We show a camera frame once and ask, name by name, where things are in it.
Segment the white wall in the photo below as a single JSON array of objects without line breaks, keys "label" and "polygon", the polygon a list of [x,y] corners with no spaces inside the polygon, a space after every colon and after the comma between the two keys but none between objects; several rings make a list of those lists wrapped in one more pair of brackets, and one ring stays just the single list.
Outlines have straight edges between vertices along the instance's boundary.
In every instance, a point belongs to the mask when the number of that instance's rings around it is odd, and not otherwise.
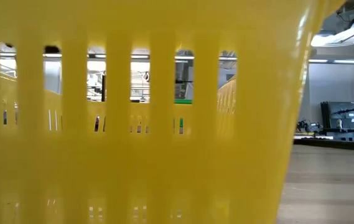
[{"label": "white wall", "polygon": [[353,101],[351,65],[309,65],[310,120],[322,122],[320,103],[323,101]]},{"label": "white wall", "polygon": [[44,62],[44,85],[46,90],[61,93],[61,64],[60,62]]},{"label": "white wall", "polygon": [[321,102],[354,101],[354,65],[310,64],[308,81],[300,116],[304,108],[310,108],[306,114],[312,122],[322,122]]}]

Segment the yellow plastic basket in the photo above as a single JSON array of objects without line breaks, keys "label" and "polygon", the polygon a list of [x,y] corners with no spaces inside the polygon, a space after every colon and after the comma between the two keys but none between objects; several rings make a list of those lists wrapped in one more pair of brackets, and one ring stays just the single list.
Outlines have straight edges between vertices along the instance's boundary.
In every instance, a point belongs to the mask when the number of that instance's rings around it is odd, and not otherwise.
[{"label": "yellow plastic basket", "polygon": [[[310,38],[341,3],[0,0],[18,62],[0,77],[0,223],[274,223]],[[62,96],[43,88],[47,44]],[[86,101],[90,45],[106,46],[106,103]],[[173,104],[177,46],[195,54],[192,105]],[[151,52],[147,105],[129,102],[134,47]],[[239,75],[217,95],[223,49]]]}]

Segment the cable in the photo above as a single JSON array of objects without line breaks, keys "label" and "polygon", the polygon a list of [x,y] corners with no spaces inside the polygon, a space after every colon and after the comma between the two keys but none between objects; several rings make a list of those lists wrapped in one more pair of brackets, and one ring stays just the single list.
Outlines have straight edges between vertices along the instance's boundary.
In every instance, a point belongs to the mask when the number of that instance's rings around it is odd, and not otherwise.
[{"label": "cable", "polygon": [[337,13],[337,12],[336,12],[336,15],[338,15],[339,18],[341,18],[341,20],[344,21],[344,22],[351,22],[351,21],[346,21],[346,20],[340,15],[340,13]]}]

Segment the black equipment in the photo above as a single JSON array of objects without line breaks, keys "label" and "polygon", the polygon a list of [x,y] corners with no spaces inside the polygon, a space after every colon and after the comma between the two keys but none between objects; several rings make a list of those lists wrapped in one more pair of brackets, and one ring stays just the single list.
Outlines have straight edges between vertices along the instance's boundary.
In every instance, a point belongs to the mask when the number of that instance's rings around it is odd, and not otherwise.
[{"label": "black equipment", "polygon": [[311,123],[303,119],[302,121],[297,122],[296,131],[298,131],[299,133],[302,133],[304,131],[306,133],[311,133],[318,132],[320,128],[322,127],[319,123]]},{"label": "black equipment", "polygon": [[354,102],[322,102],[324,128],[320,134],[333,136],[335,140],[354,141]]}]

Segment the table surface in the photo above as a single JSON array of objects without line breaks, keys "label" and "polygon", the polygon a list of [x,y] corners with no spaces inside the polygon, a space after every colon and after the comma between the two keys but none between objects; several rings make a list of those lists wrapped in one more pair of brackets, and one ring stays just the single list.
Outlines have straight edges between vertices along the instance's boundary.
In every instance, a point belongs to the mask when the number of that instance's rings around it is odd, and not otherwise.
[{"label": "table surface", "polygon": [[294,146],[277,224],[354,223],[354,151]]}]

